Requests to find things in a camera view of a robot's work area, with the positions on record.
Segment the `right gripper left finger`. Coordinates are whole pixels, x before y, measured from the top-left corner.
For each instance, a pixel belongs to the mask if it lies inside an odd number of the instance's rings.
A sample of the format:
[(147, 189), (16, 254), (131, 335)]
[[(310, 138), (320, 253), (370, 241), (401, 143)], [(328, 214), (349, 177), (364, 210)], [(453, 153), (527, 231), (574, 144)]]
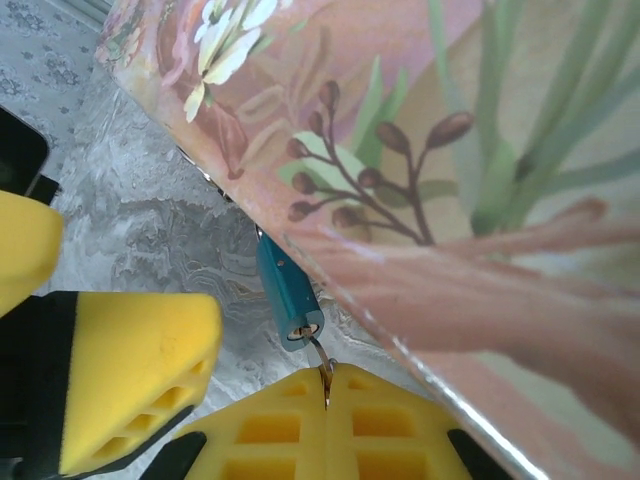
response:
[(320, 369), (299, 370), (185, 425), (143, 480), (324, 480), (325, 419)]

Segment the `aluminium frame post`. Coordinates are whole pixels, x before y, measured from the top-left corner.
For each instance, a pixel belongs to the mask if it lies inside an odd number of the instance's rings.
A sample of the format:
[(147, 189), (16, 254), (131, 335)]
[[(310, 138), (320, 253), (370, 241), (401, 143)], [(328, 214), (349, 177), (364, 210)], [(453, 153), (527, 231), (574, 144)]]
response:
[(115, 0), (66, 0), (76, 12), (94, 23), (103, 24)]

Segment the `floral pink box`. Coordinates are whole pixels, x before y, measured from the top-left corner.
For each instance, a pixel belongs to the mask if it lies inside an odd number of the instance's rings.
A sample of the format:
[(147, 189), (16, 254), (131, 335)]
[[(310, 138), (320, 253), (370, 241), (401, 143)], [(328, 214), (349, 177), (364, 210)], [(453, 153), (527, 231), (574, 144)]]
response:
[(98, 61), (504, 457), (640, 480), (640, 0), (109, 0)]

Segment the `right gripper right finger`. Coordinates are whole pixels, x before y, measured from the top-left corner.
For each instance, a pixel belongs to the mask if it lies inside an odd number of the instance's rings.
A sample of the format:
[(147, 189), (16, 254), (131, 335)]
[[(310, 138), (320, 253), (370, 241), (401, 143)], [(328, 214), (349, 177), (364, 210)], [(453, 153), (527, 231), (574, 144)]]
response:
[(334, 367), (326, 441), (326, 480), (503, 480), (441, 405), (346, 363)]

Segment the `small teal padlock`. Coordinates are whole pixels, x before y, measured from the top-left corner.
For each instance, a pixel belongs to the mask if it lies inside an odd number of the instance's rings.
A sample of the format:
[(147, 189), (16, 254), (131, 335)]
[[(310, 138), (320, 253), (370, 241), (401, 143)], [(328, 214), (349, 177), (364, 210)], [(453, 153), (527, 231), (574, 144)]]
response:
[(322, 332), (325, 317), (307, 274), (259, 226), (256, 260), (282, 347), (287, 352), (303, 349), (309, 329), (314, 337)]

